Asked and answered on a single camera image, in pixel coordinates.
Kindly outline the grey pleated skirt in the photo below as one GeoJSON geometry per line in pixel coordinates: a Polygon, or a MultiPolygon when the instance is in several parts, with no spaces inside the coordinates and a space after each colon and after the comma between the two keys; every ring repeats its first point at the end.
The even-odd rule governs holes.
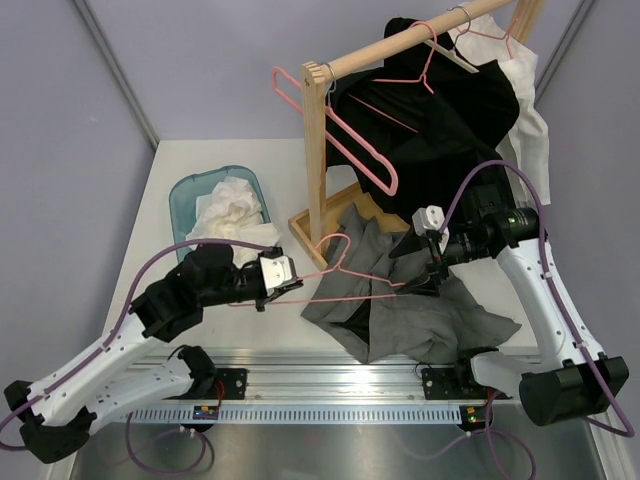
{"type": "MultiPolygon", "coordinates": [[[[346,269],[408,282],[422,272],[425,252],[390,259],[402,233],[384,233],[376,219],[366,219],[349,206],[339,220],[340,233],[351,238],[346,269]]],[[[344,241],[331,239],[327,253],[333,264],[344,241]]],[[[384,285],[365,285],[366,295],[382,294],[384,285]]],[[[437,298],[403,295],[362,302],[307,304],[302,317],[339,342],[361,363],[403,354],[417,362],[450,364],[459,353],[498,347],[521,328],[514,320],[488,312],[455,276],[439,288],[437,298]]]]}

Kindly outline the white skirt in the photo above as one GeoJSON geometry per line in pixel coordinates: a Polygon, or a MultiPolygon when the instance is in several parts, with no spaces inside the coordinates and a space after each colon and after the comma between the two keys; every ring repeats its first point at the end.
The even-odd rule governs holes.
{"type": "Polygon", "coordinates": [[[264,209],[250,182],[226,176],[213,190],[196,199],[196,222],[187,240],[224,238],[276,246],[280,230],[264,219],[264,209]]]}

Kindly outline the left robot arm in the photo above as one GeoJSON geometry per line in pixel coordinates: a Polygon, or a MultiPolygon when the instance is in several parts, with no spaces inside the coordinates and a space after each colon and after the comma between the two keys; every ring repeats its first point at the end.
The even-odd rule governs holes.
{"type": "Polygon", "coordinates": [[[177,243],[155,254],[136,274],[138,285],[163,256],[187,254],[141,295],[128,291],[115,325],[89,347],[47,377],[16,380],[4,390],[10,412],[1,424],[19,420],[19,445],[44,464],[81,449],[104,426],[156,400],[203,398],[220,392],[217,369],[198,346],[182,346],[161,366],[134,377],[117,377],[130,365],[199,325],[208,307],[251,302],[257,311],[302,287],[292,258],[279,247],[246,243],[256,259],[238,267],[236,240],[207,238],[177,243]]]}

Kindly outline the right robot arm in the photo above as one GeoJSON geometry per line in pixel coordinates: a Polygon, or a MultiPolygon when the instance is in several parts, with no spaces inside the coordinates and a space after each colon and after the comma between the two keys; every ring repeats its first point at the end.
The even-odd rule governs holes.
{"type": "Polygon", "coordinates": [[[507,276],[530,322],[540,353],[531,365],[478,347],[462,352],[454,384],[466,396],[486,387],[518,400],[529,419],[546,426],[605,412],[629,377],[622,357],[610,357],[581,320],[552,262],[537,212],[503,202],[494,186],[462,196],[463,220],[451,227],[438,206],[418,209],[391,257],[426,256],[401,294],[438,296],[450,267],[492,258],[507,276]]]}

